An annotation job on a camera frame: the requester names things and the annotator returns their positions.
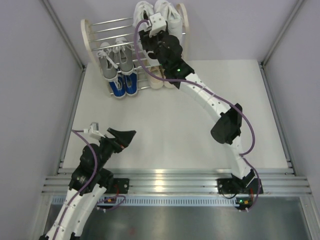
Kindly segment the black white sneaker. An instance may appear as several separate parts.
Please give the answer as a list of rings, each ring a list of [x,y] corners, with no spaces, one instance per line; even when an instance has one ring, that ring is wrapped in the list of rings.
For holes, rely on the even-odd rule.
[[[144,55],[144,57],[146,58],[146,61],[149,63],[150,66],[159,66],[160,63],[158,61],[158,59],[156,58],[155,53],[152,50],[142,50],[142,53]]]

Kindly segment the beige lace sneaker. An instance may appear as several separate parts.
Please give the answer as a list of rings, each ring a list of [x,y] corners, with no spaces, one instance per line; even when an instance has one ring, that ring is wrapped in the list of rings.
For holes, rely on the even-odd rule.
[[[149,69],[149,71],[159,77],[159,78],[162,78],[162,74],[161,74],[161,71],[160,71],[160,68],[158,66],[153,66]],[[160,88],[162,88],[164,86],[164,82],[162,80],[159,80],[153,76],[151,76],[150,74],[147,74],[147,80],[148,80],[148,83],[150,85],[150,87],[154,90],[158,90]]]
[[[167,77],[165,76],[165,72],[164,72],[165,70],[162,67],[160,68],[160,70],[161,70],[161,75],[162,75],[163,79],[166,79]],[[169,81],[164,81],[163,84],[168,89],[175,89],[176,88],[175,85],[171,84]]]

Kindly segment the grey canvas sneaker front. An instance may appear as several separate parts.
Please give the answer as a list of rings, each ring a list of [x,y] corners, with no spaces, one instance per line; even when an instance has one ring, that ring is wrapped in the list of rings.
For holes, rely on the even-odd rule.
[[[119,68],[123,75],[129,76],[133,73],[135,65],[133,62],[133,44],[125,37],[115,39],[116,46],[113,48],[116,60],[119,62]]]

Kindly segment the grey canvas sneaker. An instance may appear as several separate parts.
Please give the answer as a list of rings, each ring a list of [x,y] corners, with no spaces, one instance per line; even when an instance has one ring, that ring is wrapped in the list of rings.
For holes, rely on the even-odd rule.
[[[123,75],[129,76],[133,73],[135,65],[133,62],[133,44],[125,37],[115,39],[116,46],[113,48],[116,60],[119,62],[119,68]]]
[[[102,42],[100,49],[96,52],[96,56],[100,62],[100,67],[102,70],[102,74],[106,80],[109,82],[113,82],[118,76],[118,65],[115,63],[115,53],[112,48],[109,47],[110,44],[108,42]]]

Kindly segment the blue canvas sneaker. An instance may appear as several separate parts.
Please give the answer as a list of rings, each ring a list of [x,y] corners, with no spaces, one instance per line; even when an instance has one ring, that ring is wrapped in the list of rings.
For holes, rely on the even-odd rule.
[[[138,75],[133,71],[130,75],[124,76],[125,91],[130,97],[138,93]]]
[[[121,99],[126,95],[126,89],[122,75],[118,75],[114,80],[109,82],[113,96],[117,99]]]

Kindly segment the grey canvas sneaker back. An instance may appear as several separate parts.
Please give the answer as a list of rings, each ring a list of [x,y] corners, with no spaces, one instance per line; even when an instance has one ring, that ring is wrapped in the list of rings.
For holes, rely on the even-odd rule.
[[[100,49],[96,52],[96,56],[100,62],[100,67],[102,70],[102,74],[106,80],[109,82],[113,82],[118,76],[118,65],[115,63],[115,53],[112,48],[109,47],[110,44],[108,42],[102,42]]]

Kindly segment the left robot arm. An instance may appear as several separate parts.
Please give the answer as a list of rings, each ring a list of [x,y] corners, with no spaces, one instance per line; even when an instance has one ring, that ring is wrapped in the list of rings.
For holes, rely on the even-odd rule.
[[[104,193],[114,188],[114,175],[104,168],[112,154],[127,148],[135,130],[118,131],[108,128],[108,137],[93,122],[89,128],[72,130],[85,142],[78,167],[71,175],[63,205],[49,231],[41,240],[79,240],[85,224]]]

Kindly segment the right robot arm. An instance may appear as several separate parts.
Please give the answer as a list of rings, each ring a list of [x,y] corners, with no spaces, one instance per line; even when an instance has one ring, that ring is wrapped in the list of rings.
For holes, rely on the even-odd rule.
[[[200,80],[195,70],[182,58],[183,48],[177,37],[161,30],[150,36],[148,31],[137,33],[142,49],[154,54],[164,69],[166,79],[180,91],[192,97],[212,117],[214,126],[210,134],[213,139],[231,151],[230,166],[232,184],[236,191],[247,192],[252,187],[254,170],[243,159],[241,126],[243,109],[240,104],[231,105],[218,98]]]

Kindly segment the cream and chrome shoe rack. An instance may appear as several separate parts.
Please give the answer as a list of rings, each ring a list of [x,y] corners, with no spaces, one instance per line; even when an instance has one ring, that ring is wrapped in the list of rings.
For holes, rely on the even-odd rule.
[[[174,7],[178,11],[178,13],[180,14],[180,16],[182,18],[182,23],[183,23],[183,25],[182,25],[182,40],[179,43],[182,46],[182,59],[184,59],[187,54],[187,42],[188,42],[187,35],[189,32],[189,21],[188,21],[186,8],[182,3],[178,4],[177,6],[174,6]],[[153,4],[153,10],[154,10],[154,14],[157,13],[157,12],[155,12],[155,4]],[[163,82],[164,81],[170,82],[169,79],[163,79],[163,77],[162,78],[157,77],[150,72],[150,68],[153,66],[149,65],[144,54],[142,53],[143,48],[141,45],[140,37],[138,36],[137,33],[140,31],[148,32],[148,31],[150,31],[150,29],[151,29],[150,21],[143,19],[137,24],[136,28],[134,28],[133,33],[131,33],[132,41],[128,40],[129,44],[132,44],[133,48],[134,48],[134,50],[132,51],[132,58],[133,58],[133,63],[134,63],[134,70],[133,71],[135,71],[137,73],[138,67],[136,66],[136,64],[139,64],[139,68],[144,69],[146,72],[146,75],[149,74],[149,75],[153,76],[154,78],[157,78],[158,80],[161,80]],[[95,32],[92,31],[92,24],[90,24],[88,22],[88,20],[86,20],[86,19],[83,19],[81,21],[81,31],[82,31],[82,37],[83,37],[83,41],[85,44],[85,48],[91,58],[91,61],[95,64],[100,76],[107,82],[109,91],[113,94],[111,87],[109,85],[109,81],[107,79],[105,79],[105,77],[103,76],[100,62],[97,57],[97,51],[103,49],[103,47],[100,47],[101,43],[103,43],[103,42],[108,42],[110,44],[110,46],[105,47],[106,49],[112,48],[112,50],[113,50],[113,48],[117,46],[115,43],[116,38],[125,37],[127,39],[127,34],[115,35],[115,36],[111,36],[111,37],[107,37],[107,38],[97,39],[95,37]],[[116,60],[115,55],[114,55],[114,62],[118,65],[117,76],[122,75],[124,86],[125,86],[125,78],[124,78],[125,75],[122,74],[120,67],[119,67],[119,61]],[[156,66],[156,67],[159,67],[160,72],[162,73],[161,68],[163,68],[163,67],[161,65]]]

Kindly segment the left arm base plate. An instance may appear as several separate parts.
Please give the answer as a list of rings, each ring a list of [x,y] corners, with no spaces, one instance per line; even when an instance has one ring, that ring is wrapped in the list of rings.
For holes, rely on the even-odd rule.
[[[129,178],[114,178],[111,187],[108,189],[109,194],[120,195],[127,194],[130,187]]]

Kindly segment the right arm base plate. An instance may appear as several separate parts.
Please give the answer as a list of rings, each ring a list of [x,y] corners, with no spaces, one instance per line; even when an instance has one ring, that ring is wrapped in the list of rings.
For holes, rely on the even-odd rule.
[[[220,195],[240,195],[240,194],[263,194],[262,184],[258,183],[258,179],[254,178],[251,181],[238,178],[219,178],[217,180],[218,193]]]

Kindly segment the aluminium mounting rail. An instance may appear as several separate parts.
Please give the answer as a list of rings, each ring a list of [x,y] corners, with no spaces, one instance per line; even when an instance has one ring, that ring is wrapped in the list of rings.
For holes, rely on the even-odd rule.
[[[115,178],[128,178],[130,195],[214,196],[218,179],[230,177],[228,169],[113,169]],[[300,197],[312,193],[308,179],[292,168],[261,169],[259,177],[266,196]]]

